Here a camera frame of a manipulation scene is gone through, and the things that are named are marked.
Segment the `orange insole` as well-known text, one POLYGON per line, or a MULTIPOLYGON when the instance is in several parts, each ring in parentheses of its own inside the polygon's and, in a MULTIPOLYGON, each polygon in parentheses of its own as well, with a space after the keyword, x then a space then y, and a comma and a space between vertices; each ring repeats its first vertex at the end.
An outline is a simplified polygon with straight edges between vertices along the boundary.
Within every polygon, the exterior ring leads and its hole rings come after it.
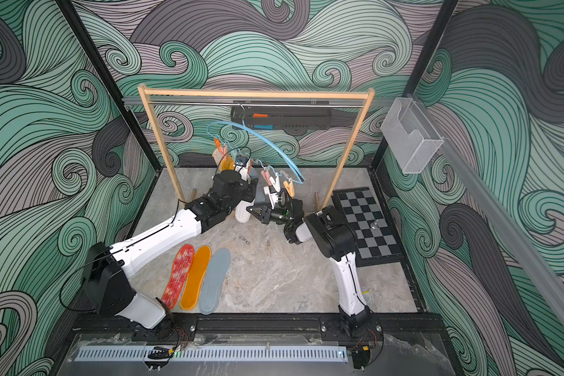
POLYGON ((234 170, 235 169, 235 159, 230 156, 230 152, 226 152, 216 167, 216 173, 221 173, 222 171, 226 170, 234 170))
POLYGON ((200 247, 195 252, 193 264, 187 275, 183 296, 180 299, 180 308, 182 310, 191 311, 197 306, 211 257, 212 251, 207 245, 200 247))

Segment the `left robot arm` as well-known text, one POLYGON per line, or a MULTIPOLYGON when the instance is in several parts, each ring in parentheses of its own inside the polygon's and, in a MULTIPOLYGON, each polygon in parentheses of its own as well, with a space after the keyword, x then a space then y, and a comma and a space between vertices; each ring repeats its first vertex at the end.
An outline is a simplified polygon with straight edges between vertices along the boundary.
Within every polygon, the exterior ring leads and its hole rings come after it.
POLYGON ((81 274, 81 289, 92 308, 75 312, 121 316, 146 329, 160 325, 170 309, 160 299, 133 288, 130 277, 175 245, 223 222, 241 202, 253 201, 258 184, 253 173, 224 170, 213 176, 207 194, 177 210, 172 218, 128 240, 91 246, 86 261, 71 276, 81 274))

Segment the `grey blue insole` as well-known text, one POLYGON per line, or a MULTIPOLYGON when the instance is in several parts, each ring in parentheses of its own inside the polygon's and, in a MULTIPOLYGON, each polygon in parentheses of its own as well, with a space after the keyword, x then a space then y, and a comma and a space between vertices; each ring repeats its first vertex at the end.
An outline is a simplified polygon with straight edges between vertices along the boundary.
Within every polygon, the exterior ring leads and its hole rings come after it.
POLYGON ((212 255, 198 300, 198 309, 201 314, 209 315, 216 311, 230 263, 231 254, 228 248, 221 248, 212 255))

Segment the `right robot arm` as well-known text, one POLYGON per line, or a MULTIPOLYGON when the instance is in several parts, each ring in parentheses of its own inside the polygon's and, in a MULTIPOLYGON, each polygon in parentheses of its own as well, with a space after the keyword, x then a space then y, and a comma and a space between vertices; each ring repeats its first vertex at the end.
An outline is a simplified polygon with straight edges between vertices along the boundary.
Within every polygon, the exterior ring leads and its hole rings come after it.
POLYGON ((303 202, 289 198, 277 204, 249 205, 245 211, 261 223, 284 227, 291 244, 315 241, 332 263, 339 293, 340 329, 346 338, 358 339, 368 330, 371 309, 366 304, 357 275, 357 236, 334 206, 305 214, 303 202))

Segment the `white insole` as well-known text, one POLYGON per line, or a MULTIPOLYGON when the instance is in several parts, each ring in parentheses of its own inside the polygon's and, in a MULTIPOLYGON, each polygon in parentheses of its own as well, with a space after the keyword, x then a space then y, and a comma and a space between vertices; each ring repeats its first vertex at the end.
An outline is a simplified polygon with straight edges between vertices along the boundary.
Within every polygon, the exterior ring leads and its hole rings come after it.
POLYGON ((254 205, 253 201, 240 201, 238 206, 235 208, 235 218, 240 223, 246 223, 252 217, 249 207, 254 205))

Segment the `red patterned insole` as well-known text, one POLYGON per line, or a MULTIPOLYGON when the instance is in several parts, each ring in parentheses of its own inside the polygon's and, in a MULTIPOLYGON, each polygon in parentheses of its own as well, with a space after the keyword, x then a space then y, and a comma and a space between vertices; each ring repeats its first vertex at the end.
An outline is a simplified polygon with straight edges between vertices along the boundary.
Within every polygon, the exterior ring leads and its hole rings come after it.
POLYGON ((169 282, 161 297, 161 301, 172 310, 180 298, 180 293, 194 261, 195 250, 192 245, 185 244, 176 254, 169 282))

